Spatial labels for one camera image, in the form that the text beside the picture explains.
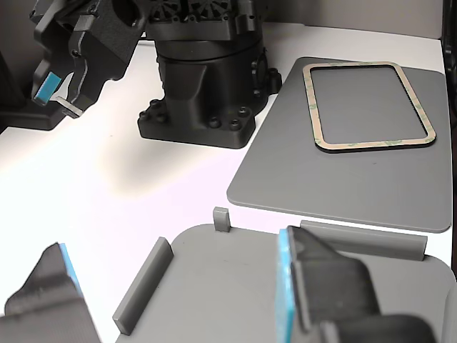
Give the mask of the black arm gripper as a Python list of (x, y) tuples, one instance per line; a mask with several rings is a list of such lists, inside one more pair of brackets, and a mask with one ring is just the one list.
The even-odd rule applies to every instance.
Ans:
[(124, 76), (146, 25), (146, 2), (68, 1), (55, 20), (33, 20), (34, 40), (43, 49), (33, 102), (46, 106), (73, 72), (67, 98), (58, 103), (65, 115), (82, 116), (106, 80)]

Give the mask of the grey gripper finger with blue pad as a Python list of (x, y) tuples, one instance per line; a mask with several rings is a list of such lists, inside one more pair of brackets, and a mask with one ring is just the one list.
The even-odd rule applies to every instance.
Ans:
[(45, 248), (4, 305), (2, 342), (99, 342), (66, 245)]
[(276, 340), (287, 342), (434, 342), (423, 319), (382, 314), (370, 272), (300, 227), (277, 239)]

